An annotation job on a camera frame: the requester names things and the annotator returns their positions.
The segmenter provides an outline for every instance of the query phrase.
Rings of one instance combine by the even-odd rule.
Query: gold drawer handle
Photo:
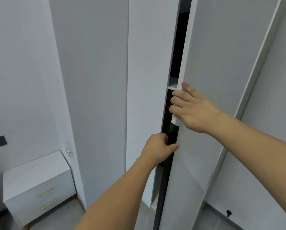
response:
[[[41,195],[46,194],[47,192],[51,191],[52,189],[54,189],[54,187],[50,188],[48,191],[45,191],[45,192],[44,192],[44,193],[42,193],[42,194],[39,194],[39,195],[38,195],[37,197],[35,197],[35,198],[38,198],[38,197],[40,197]]]
[[[53,204],[55,201],[57,201],[58,199],[52,201],[51,203],[47,204],[46,206],[42,207],[41,210],[43,210],[44,208],[48,207],[49,205]]]

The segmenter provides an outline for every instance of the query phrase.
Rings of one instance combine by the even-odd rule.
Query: bare skin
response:
[[[262,183],[286,212],[286,142],[251,128],[217,108],[186,82],[173,92],[170,112],[187,128],[217,139]],[[88,209],[76,230],[133,230],[150,172],[179,145],[151,135],[141,156]]]
[[[93,203],[75,229],[134,229],[149,174],[179,148],[166,142],[164,133],[151,135],[133,166]]]
[[[286,212],[286,142],[223,113],[183,82],[173,91],[170,112],[188,129],[214,137],[261,182]]]

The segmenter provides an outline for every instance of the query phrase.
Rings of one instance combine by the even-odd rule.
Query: white nightstand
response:
[[[3,174],[4,203],[19,227],[76,193],[71,169],[60,151]]]

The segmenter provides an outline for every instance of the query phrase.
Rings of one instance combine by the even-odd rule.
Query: person's left arm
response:
[[[179,148],[178,144],[167,146],[166,142],[167,135],[164,133],[151,135],[141,156],[93,203],[75,230],[134,229],[149,174]]]

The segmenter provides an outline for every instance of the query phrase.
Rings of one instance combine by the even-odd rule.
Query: hand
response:
[[[182,87],[187,91],[172,92],[170,112],[173,113],[188,129],[210,134],[223,112],[210,100],[198,93],[188,83]]]
[[[146,141],[146,144],[141,152],[141,158],[144,158],[152,168],[156,167],[160,162],[164,161],[168,156],[179,148],[179,145],[174,143],[167,144],[167,135],[157,133],[151,135]]]

